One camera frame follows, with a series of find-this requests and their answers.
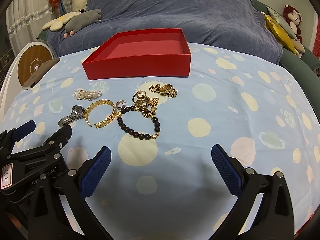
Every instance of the planet print tablecloth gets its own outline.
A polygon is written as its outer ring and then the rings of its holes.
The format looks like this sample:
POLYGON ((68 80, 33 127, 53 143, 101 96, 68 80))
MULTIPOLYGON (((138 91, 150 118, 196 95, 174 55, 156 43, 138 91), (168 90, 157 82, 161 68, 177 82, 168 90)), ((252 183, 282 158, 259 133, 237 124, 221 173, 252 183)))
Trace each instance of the planet print tablecloth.
MULTIPOLYGON (((111 164, 86 201, 114 239, 208 239, 236 201, 211 160, 216 143, 245 167, 261 174, 284 173, 298 230, 320 203, 320 127, 306 96, 285 69, 261 58, 189 46, 188 78, 89 81, 81 62, 95 49, 63 56, 38 85, 16 97, 1 130, 36 122, 35 132, 16 143, 13 152, 19 152, 40 146, 73 105, 89 106, 73 97, 75 89, 100 90, 100 99, 114 103, 131 102, 138 90, 145 90, 159 98, 157 139, 135 139, 117 121, 96 129, 78 120, 61 151, 69 168, 77 169, 102 146, 111 149, 111 164), (178 90, 176 98, 148 90, 167 83, 178 90)), ((99 106, 89 121, 102 121, 111 111, 99 106)), ((135 131, 153 132, 151 120, 138 112, 124 115, 124 123, 135 131)), ((81 232, 62 199, 73 228, 81 232)), ((260 200, 242 231, 250 228, 260 200)))

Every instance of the gray plush toy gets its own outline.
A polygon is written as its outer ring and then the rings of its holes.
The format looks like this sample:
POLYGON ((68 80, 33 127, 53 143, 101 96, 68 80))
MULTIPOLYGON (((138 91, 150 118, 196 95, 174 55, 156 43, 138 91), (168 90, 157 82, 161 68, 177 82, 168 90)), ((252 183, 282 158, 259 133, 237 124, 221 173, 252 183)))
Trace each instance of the gray plush toy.
POLYGON ((82 14, 74 16, 64 27, 65 34, 63 35, 63 37, 64 38, 68 37, 68 34, 72 36, 82 28, 87 27, 92 23, 100 22, 101 21, 100 13, 101 13, 100 9, 95 9, 95 10, 86 11, 82 14))

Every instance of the open red box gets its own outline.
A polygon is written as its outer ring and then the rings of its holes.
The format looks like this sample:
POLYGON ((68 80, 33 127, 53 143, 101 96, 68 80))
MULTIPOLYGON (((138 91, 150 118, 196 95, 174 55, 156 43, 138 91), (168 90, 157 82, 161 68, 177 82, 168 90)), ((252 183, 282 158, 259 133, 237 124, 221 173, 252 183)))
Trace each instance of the open red box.
POLYGON ((191 53, 182 29, 117 33, 82 66, 89 80, 143 76, 188 76, 191 53))

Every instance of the label with red border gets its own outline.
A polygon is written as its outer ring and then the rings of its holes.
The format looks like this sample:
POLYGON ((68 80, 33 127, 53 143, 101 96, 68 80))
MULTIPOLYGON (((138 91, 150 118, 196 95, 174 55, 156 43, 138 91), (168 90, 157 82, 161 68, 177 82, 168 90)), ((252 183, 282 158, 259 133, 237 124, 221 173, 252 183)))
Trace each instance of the label with red border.
POLYGON ((12 185, 12 167, 13 167, 13 163, 10 163, 2 167, 1 189, 5 189, 12 185))

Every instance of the wooden round panel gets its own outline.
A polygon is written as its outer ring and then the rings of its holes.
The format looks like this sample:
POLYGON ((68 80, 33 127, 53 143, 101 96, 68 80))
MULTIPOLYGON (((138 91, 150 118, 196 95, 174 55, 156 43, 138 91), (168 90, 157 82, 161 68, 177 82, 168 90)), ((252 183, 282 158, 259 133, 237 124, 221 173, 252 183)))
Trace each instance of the wooden round panel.
POLYGON ((41 45, 33 45, 22 54, 18 65, 18 79, 23 85, 46 61, 52 59, 50 51, 41 45))

